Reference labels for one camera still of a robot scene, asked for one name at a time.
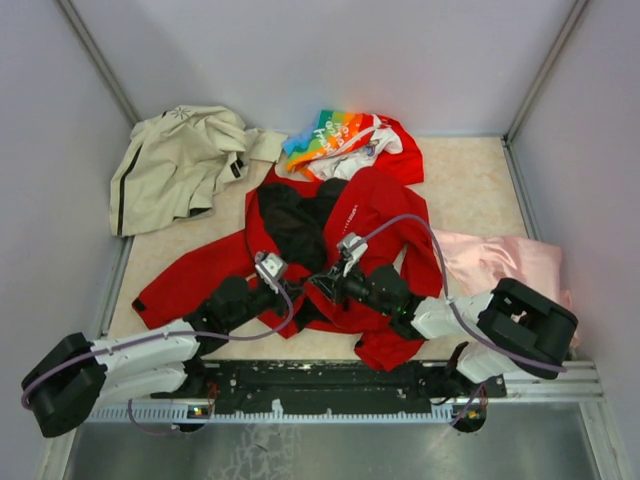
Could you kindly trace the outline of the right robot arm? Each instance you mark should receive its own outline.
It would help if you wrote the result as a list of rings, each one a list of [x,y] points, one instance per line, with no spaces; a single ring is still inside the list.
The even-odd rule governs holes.
[[[336,305],[355,300],[383,315],[405,340],[470,336],[446,372],[448,387],[461,396],[517,370],[557,378],[566,371],[563,362],[578,325],[569,310],[514,278],[501,279],[491,291],[444,299],[411,292],[391,265],[365,275],[337,264],[312,276],[311,283]]]

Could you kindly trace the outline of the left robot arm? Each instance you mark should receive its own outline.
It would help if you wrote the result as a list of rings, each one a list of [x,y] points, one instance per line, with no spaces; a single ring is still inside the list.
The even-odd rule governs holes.
[[[233,330],[262,313],[284,315],[280,333],[293,320],[301,288],[287,281],[225,279],[189,314],[146,333],[115,340],[88,340],[81,333],[61,339],[21,382],[23,408],[46,438],[66,434],[97,408],[177,390],[194,397],[208,373],[193,362],[231,340]]]

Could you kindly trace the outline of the red jacket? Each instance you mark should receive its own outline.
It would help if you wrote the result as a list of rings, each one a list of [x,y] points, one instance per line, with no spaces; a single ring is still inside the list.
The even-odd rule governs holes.
[[[438,297],[442,274],[431,238],[418,222],[427,217],[422,197],[372,167],[350,180],[315,183],[270,172],[246,196],[242,230],[180,257],[138,294],[132,308],[147,328],[159,328],[194,311],[225,278],[252,274],[257,252],[274,252],[288,265],[285,280],[303,288],[280,336],[303,330],[356,334],[356,355],[375,370],[391,371],[410,360],[423,340],[402,338],[387,317],[354,300],[332,304],[307,279],[338,260],[337,245],[347,234],[364,237],[393,220],[369,240],[361,270],[371,274],[403,254],[400,275],[409,289]]]

